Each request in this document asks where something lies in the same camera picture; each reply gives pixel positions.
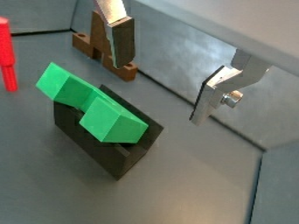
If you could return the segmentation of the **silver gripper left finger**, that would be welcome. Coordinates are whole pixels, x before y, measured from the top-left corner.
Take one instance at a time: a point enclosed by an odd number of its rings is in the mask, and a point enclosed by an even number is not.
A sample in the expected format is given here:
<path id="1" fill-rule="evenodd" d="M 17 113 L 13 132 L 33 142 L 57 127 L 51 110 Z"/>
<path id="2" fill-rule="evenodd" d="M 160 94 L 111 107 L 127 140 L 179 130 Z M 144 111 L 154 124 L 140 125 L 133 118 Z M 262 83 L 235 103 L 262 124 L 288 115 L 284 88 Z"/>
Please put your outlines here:
<path id="1" fill-rule="evenodd" d="M 135 20 L 127 15 L 123 0 L 93 0 L 104 21 L 113 67 L 125 66 L 136 56 Z"/>

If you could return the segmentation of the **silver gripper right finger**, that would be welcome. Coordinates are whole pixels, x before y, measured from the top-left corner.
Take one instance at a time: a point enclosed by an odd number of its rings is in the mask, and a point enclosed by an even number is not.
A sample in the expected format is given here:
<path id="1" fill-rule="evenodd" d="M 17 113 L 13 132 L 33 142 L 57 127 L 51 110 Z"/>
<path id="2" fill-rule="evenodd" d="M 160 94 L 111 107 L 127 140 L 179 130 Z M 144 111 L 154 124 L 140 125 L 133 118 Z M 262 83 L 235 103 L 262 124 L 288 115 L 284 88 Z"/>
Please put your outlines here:
<path id="1" fill-rule="evenodd" d="M 270 67 L 266 61 L 238 49 L 231 67 L 222 66 L 200 85 L 191 122 L 200 125 L 220 105 L 234 108 L 243 98 L 239 90 L 258 83 Z"/>

